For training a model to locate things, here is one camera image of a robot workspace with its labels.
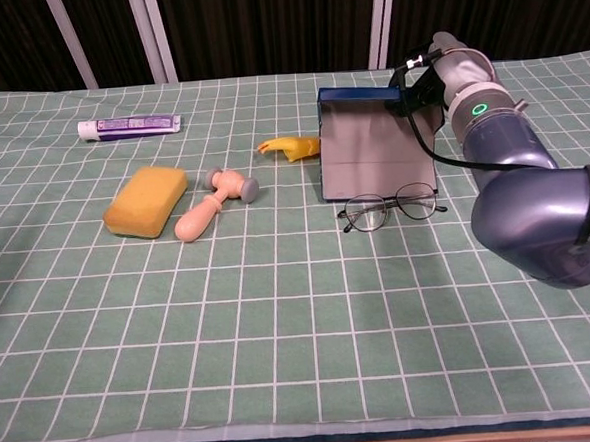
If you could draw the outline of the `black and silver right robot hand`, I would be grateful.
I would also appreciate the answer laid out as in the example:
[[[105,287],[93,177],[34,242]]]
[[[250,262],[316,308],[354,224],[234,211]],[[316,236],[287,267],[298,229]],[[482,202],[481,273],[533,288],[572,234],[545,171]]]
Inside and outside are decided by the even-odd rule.
[[[447,109],[465,86],[496,80],[492,63],[482,52],[450,32],[436,32],[427,47],[415,49],[396,67],[389,87],[397,89],[397,96],[385,107],[398,117],[431,105]]]

